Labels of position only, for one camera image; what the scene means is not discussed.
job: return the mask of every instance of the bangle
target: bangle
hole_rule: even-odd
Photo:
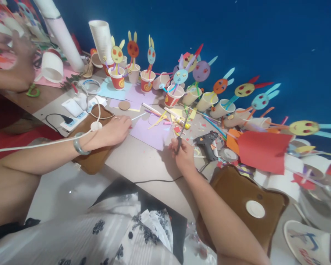
[[[76,133],[75,137],[79,137],[81,135],[83,135],[84,133],[83,132],[78,132]],[[75,139],[74,140],[74,147],[75,147],[75,150],[80,154],[80,155],[89,155],[91,153],[91,151],[88,151],[88,152],[85,152],[82,150],[82,147],[80,145],[80,141],[79,141],[80,138],[78,139]]]

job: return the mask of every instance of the white paper cup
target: white paper cup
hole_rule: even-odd
[[[106,57],[107,64],[113,64],[113,59],[111,58],[112,43],[109,24],[103,20],[92,20],[88,22],[88,24],[92,32],[100,61],[105,63],[103,57]]]
[[[271,118],[252,118],[249,120],[246,125],[243,123],[243,127],[248,131],[263,131],[267,129],[270,124],[268,122],[272,122]]]
[[[52,83],[60,83],[63,80],[63,62],[55,53],[45,52],[43,54],[42,76]]]
[[[167,88],[167,94],[165,96],[164,104],[167,107],[174,107],[179,99],[184,95],[184,89],[181,86],[177,86],[175,91],[169,92],[174,88],[175,85],[170,85]]]
[[[129,81],[132,84],[137,84],[137,82],[139,81],[139,75],[140,75],[140,66],[138,64],[131,64],[131,66],[129,68],[126,68],[126,70],[128,71],[129,75]]]
[[[121,63],[119,64],[119,66],[125,69],[126,66],[127,66],[127,64],[128,64],[128,58],[124,55],[124,56],[122,57],[122,61],[121,61]]]
[[[227,107],[222,106],[222,104],[225,105],[228,101],[229,99],[221,99],[220,102],[218,102],[218,104],[215,106],[216,110],[214,112],[210,112],[211,117],[218,119],[224,115],[234,112],[235,105],[233,103],[229,106],[228,110],[226,110]]]
[[[153,89],[155,89],[155,90],[160,89],[159,88],[160,84],[163,84],[164,86],[166,86],[169,79],[170,79],[170,77],[169,77],[169,75],[166,74],[166,72],[161,73],[161,75],[154,80]]]
[[[243,110],[245,110],[245,109],[237,109],[231,115],[229,115],[227,118],[225,118],[224,126],[226,126],[228,128],[233,128],[237,125],[242,125],[246,121],[248,121],[248,117],[250,115],[250,112],[240,112],[240,113],[238,113],[238,111],[243,111]]]
[[[199,93],[200,93],[200,95],[198,95],[197,90],[196,90],[196,91],[185,94],[185,96],[183,97],[183,104],[190,106],[198,97],[201,97],[202,90],[200,88],[199,88]]]
[[[311,177],[314,180],[322,180],[325,178],[325,173],[330,166],[330,161],[322,156],[318,155],[310,155],[310,156],[304,156],[301,158],[304,165],[311,169],[314,177]]]
[[[213,96],[213,93],[212,92],[206,92],[206,93],[204,93],[202,95],[202,98],[200,99],[200,101],[196,105],[197,110],[200,111],[200,112],[204,112],[209,107],[211,107],[212,105],[216,104],[218,102],[218,97],[217,97],[217,95],[215,95],[213,97],[213,99],[212,99],[212,102],[211,102],[212,96]]]

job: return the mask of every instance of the power cord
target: power cord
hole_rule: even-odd
[[[67,116],[62,115],[62,114],[59,114],[59,113],[52,113],[52,114],[49,114],[49,115],[47,115],[47,116],[45,117],[45,121],[46,121],[50,126],[52,126],[52,128],[53,128],[54,130],[56,130],[57,133],[59,133],[61,137],[64,138],[64,136],[58,131],[58,129],[57,129],[53,124],[51,124],[51,123],[48,121],[48,117],[51,116],[51,115],[58,115],[58,116],[61,116],[67,124],[70,124],[70,123],[73,122],[74,120],[73,120],[72,118],[70,118],[70,117],[67,117]]]

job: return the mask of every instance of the paper scrap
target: paper scrap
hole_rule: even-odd
[[[101,90],[98,93],[99,96],[113,98],[118,100],[125,100],[127,92],[131,89],[132,84],[124,82],[124,89],[118,91],[114,88],[113,83],[110,77],[107,77],[104,82],[101,84]]]
[[[148,130],[149,126],[150,124],[148,120],[140,118],[130,132],[130,135],[159,151],[163,151],[165,146],[168,146],[167,140],[170,132],[169,130],[166,131],[164,129],[169,128],[170,125],[159,123]]]
[[[195,108],[192,110],[191,114],[190,114],[190,117],[189,117],[190,120],[195,119],[196,112],[197,112],[197,108],[195,107]]]
[[[284,174],[284,154],[292,135],[246,131],[238,138],[243,164],[274,174]]]

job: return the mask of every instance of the scissors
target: scissors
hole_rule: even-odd
[[[184,125],[183,125],[183,129],[181,130],[179,136],[178,136],[178,148],[177,148],[177,151],[175,152],[175,155],[179,154],[179,151],[180,151],[180,147],[181,147],[181,135],[183,134],[183,131],[185,129],[185,126],[186,126],[186,122],[188,121],[188,117],[189,117],[189,113],[190,111],[188,111],[188,114],[186,115],[186,118],[185,118],[185,121],[184,121]]]

